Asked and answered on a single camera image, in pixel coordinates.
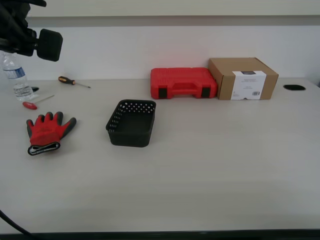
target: black cable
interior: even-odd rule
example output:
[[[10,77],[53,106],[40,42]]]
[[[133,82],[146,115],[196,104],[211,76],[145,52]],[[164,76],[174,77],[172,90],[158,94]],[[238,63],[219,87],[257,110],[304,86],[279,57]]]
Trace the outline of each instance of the black cable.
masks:
[[[0,210],[0,218],[2,218],[7,224],[9,224],[14,229],[18,230],[20,233],[28,236],[30,239],[32,239],[32,240],[42,240],[41,238],[33,235],[32,233],[30,233],[27,230],[25,230],[22,227],[20,227],[18,224],[16,224],[14,221],[12,221],[7,215],[5,215],[1,210]]]

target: box label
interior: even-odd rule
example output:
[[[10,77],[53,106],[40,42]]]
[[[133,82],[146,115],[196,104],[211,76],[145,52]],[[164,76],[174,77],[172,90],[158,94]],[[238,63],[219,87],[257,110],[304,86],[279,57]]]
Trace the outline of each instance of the box label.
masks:
[[[267,75],[263,71],[233,71],[235,75],[231,100],[259,100]]]

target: cardboard box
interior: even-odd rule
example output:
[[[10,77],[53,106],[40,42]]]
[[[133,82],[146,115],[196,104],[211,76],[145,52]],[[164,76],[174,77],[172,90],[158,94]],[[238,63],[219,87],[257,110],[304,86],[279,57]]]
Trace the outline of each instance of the cardboard box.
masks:
[[[270,99],[279,75],[255,57],[210,58],[220,100]]]

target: screwdriver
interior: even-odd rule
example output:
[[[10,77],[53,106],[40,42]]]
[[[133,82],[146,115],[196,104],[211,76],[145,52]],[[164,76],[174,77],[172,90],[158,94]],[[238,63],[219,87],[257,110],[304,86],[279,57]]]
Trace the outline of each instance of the screwdriver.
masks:
[[[40,103],[40,102],[42,102],[42,101],[44,101],[44,100],[47,100],[47,99],[49,99],[49,98],[52,98],[53,96],[54,96],[54,95],[48,96],[48,97],[46,97],[46,98],[44,98],[44,99],[41,99],[41,100],[39,100],[39,101],[36,101],[36,102],[34,102],[34,103],[28,102],[28,101],[24,101],[24,102],[22,103],[22,105],[23,105],[25,108],[27,108],[27,109],[36,110],[36,109],[38,108],[38,107],[36,106],[37,103]]]
[[[58,80],[63,83],[63,84],[71,84],[71,85],[75,85],[76,84],[76,81],[75,80],[71,80],[65,76],[60,76],[58,77]],[[80,85],[80,86],[83,86],[83,87],[86,87],[86,88],[91,88],[90,86],[86,86],[86,85],[83,85],[83,84],[80,84],[80,83],[77,83],[77,85]]]

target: work glove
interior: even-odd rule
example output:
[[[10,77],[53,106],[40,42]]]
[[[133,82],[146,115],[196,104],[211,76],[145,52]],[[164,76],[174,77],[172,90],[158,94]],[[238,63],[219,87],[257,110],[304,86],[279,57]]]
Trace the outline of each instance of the work glove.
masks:
[[[76,125],[73,117],[65,125],[61,126],[64,114],[58,111],[54,116],[47,112],[45,116],[39,115],[35,121],[27,120],[27,131],[31,146],[28,154],[31,156],[60,148],[60,139],[66,136]]]

